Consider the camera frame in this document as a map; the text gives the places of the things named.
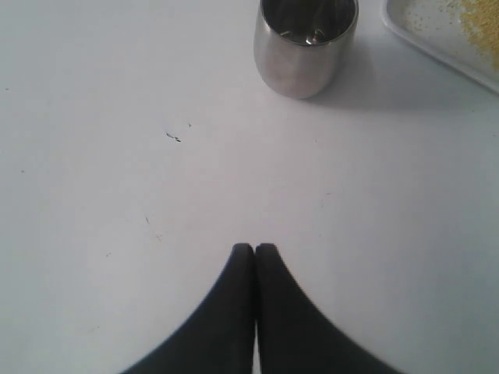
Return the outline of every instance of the yellow crumbs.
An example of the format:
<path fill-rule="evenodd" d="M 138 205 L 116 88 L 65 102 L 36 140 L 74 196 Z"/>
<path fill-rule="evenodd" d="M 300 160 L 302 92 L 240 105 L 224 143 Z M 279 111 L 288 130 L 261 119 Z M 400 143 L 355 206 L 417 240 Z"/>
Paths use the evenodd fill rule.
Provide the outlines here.
<path fill-rule="evenodd" d="M 499 70 L 499 0 L 462 0 L 462 28 L 471 44 Z"/>

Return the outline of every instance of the tray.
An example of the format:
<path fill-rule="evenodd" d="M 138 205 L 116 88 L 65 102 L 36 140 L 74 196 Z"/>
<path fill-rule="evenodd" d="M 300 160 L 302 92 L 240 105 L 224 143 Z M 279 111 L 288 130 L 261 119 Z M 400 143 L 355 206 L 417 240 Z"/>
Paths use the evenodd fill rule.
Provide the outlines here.
<path fill-rule="evenodd" d="M 468 42 L 459 0 L 384 0 L 383 21 L 395 34 L 499 94 L 499 70 Z"/>

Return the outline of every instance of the stainless steel cup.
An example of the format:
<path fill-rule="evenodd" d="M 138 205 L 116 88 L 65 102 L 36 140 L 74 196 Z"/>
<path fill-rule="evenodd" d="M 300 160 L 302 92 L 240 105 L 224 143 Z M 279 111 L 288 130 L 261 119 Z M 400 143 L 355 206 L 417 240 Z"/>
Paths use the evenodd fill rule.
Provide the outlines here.
<path fill-rule="evenodd" d="M 332 80 L 353 42 L 358 0 L 260 0 L 254 54 L 264 82 L 307 98 Z"/>

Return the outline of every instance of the scratch mark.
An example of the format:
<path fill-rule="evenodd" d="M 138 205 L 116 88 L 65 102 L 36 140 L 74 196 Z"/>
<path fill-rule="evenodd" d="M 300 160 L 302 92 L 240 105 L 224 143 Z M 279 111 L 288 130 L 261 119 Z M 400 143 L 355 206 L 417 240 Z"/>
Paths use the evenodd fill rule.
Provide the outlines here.
<path fill-rule="evenodd" d="M 177 136 L 173 136 L 172 134 L 170 134 L 169 132 L 165 132 L 165 135 L 168 137 L 168 138 L 171 138 L 171 139 L 174 139 L 176 142 L 180 143 L 182 140 L 180 140 Z"/>

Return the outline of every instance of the white table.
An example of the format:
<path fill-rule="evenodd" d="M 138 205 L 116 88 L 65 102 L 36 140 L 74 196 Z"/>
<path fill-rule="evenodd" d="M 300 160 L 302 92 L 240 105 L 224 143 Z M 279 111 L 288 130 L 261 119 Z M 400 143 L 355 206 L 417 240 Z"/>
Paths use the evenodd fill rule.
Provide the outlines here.
<path fill-rule="evenodd" d="M 497 371 L 499 99 L 360 5 L 294 101 L 254 68 L 256 1 L 2 3 L 0 372 L 125 369 L 235 242 L 408 374 Z"/>

